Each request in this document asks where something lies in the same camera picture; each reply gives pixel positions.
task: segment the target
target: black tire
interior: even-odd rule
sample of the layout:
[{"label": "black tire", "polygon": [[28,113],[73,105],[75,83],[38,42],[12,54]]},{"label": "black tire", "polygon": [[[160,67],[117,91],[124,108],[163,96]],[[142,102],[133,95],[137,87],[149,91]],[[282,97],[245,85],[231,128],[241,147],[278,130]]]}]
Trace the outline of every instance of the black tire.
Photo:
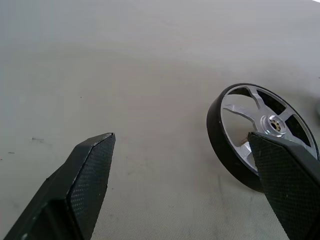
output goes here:
[{"label": "black tire", "polygon": [[[236,152],[236,150],[231,145],[227,135],[226,131],[223,126],[222,122],[222,116],[221,116],[221,104],[224,96],[226,93],[237,87],[237,86],[255,86],[259,87],[261,89],[264,89],[268,92],[270,90],[250,83],[239,83],[234,84],[223,90],[223,92],[218,96],[218,98],[212,103],[208,114],[206,118],[206,127],[209,135],[209,139],[211,142],[211,145],[214,149],[215,154],[219,158],[220,162],[225,166],[225,168],[241,183],[246,185],[247,187],[263,193],[264,190],[262,188],[259,176],[256,175],[254,172],[252,172],[246,165],[243,164],[241,161],[241,157]],[[294,109],[289,103],[287,103],[285,100],[283,100],[286,104],[288,104],[292,109]],[[316,151],[317,151],[317,157],[319,159],[319,151],[317,148],[317,144],[315,141],[314,136],[312,135],[309,127],[307,126],[308,131],[311,134],[311,137],[313,138],[313,141],[315,143]]]}]

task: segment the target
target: gray surface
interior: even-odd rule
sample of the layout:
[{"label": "gray surface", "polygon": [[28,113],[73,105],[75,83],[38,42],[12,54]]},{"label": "gray surface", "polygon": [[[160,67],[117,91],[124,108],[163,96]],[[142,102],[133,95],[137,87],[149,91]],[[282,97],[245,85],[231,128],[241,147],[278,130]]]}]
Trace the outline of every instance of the gray surface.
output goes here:
[{"label": "gray surface", "polygon": [[0,5],[0,237],[76,144],[115,132],[93,240],[287,239],[264,195],[221,165],[205,121],[224,88],[256,83],[319,141],[319,3]]}]

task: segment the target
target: toy wheel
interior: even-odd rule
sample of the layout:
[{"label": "toy wheel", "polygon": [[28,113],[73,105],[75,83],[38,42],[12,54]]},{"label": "toy wheel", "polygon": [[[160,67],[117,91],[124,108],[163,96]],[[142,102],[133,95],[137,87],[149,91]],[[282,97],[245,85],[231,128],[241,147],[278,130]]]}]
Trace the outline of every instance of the toy wheel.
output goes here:
[{"label": "toy wheel", "polygon": [[[237,102],[229,104],[231,95],[252,98],[256,110],[251,110]],[[255,132],[283,138],[302,145],[317,160],[319,151],[316,141],[302,117],[275,93],[250,83],[240,83],[226,88],[212,103],[206,119],[211,145],[227,170],[247,187],[263,192],[257,167],[248,140],[236,145],[226,128],[223,111],[239,115],[249,120]]]}]

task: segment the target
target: silver rim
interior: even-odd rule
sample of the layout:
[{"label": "silver rim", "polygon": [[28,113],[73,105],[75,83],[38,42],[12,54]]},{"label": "silver rim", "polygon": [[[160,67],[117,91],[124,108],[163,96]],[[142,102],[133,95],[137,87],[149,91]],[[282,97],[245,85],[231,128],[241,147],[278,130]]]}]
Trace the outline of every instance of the silver rim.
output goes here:
[{"label": "silver rim", "polygon": [[[251,110],[240,106],[236,104],[225,104],[225,98],[228,94],[230,94],[232,91],[236,89],[247,89],[250,96],[254,99],[258,111],[252,112]],[[269,108],[263,101],[262,97],[259,95],[259,92],[262,92],[264,94],[267,94],[269,97],[273,98],[277,102],[279,102],[281,105],[285,107],[284,111],[280,114],[276,114],[271,108]],[[260,88],[258,86],[252,86],[252,85],[239,85],[232,89],[230,89],[223,97],[222,103],[221,103],[221,115],[222,111],[227,110],[233,114],[240,115],[246,119],[248,119],[256,132],[258,133],[264,133],[268,134],[274,137],[283,138],[289,141],[292,141],[296,144],[302,145],[306,150],[308,150],[309,153],[311,153],[316,159],[318,159],[316,144],[312,138],[312,135],[304,123],[304,121],[299,117],[297,112],[292,109],[286,102],[284,102],[281,98],[276,96],[274,93]],[[290,130],[290,128],[287,126],[286,121],[291,117],[294,116],[294,118],[298,121],[300,126],[302,127],[303,131],[306,134],[306,137],[309,141],[309,145],[307,145],[304,141],[302,141],[300,138],[296,137]],[[249,160],[249,156],[252,154],[251,148],[249,145],[249,142],[246,141],[241,146],[235,146],[235,144],[232,142],[228,132],[226,131],[226,125],[224,124],[224,120],[222,118],[222,125],[224,127],[226,136],[235,149],[235,151],[240,156],[241,161],[256,175],[258,175],[257,167],[255,166],[254,162],[251,162]]]}]

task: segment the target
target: wheel hub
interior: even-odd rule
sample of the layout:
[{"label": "wheel hub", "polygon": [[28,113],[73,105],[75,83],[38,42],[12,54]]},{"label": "wheel hub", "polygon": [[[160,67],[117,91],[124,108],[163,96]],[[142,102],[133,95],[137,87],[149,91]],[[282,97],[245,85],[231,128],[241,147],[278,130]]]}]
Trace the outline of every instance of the wheel hub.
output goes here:
[{"label": "wheel hub", "polygon": [[286,124],[276,115],[262,116],[260,120],[264,132],[268,135],[281,138],[286,134]]}]

